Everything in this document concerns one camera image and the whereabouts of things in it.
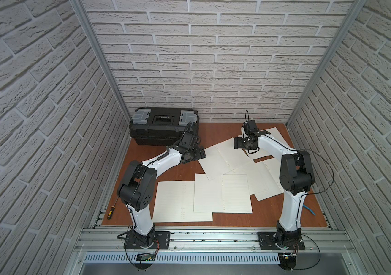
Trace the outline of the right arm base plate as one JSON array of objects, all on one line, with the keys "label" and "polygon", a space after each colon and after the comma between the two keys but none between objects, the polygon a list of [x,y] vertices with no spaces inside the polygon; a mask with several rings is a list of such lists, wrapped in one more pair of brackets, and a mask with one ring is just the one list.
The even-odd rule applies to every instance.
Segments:
[{"label": "right arm base plate", "polygon": [[281,243],[281,241],[276,239],[275,231],[261,231],[257,235],[261,250],[305,250],[305,245],[301,237]]}]

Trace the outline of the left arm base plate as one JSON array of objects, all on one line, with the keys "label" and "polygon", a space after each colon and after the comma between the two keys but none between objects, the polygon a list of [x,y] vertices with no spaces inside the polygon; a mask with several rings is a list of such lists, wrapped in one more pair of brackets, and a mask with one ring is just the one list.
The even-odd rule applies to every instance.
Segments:
[{"label": "left arm base plate", "polygon": [[170,231],[156,231],[154,235],[142,236],[135,231],[128,232],[124,248],[133,249],[164,249],[169,248]]}]

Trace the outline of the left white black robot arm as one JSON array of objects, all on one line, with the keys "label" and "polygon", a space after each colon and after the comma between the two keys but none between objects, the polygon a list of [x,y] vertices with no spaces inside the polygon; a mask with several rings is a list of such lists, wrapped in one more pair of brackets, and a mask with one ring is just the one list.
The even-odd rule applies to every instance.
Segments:
[{"label": "left white black robot arm", "polygon": [[186,132],[163,154],[142,162],[132,161],[125,171],[117,195],[129,210],[133,232],[139,239],[150,243],[155,226],[149,205],[153,199],[157,178],[169,169],[206,157],[200,146],[199,137]]}]

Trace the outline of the purple cover notebook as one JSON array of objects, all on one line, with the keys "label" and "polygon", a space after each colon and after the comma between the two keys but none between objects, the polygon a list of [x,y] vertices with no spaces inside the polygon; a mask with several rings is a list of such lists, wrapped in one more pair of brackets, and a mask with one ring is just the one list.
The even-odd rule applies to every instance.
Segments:
[{"label": "purple cover notebook", "polygon": [[209,180],[213,180],[242,166],[253,163],[242,149],[234,148],[234,138],[205,149],[206,157],[199,163]]}]

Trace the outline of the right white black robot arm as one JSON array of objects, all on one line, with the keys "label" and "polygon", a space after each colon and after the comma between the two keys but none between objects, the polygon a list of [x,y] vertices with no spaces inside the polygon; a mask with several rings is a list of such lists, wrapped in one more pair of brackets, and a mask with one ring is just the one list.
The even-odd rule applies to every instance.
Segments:
[{"label": "right white black robot arm", "polygon": [[235,137],[233,144],[234,149],[262,149],[280,162],[279,181],[284,189],[284,201],[274,239],[286,243],[300,238],[304,201],[315,183],[309,152],[287,147],[267,131],[255,132],[247,137]]}]

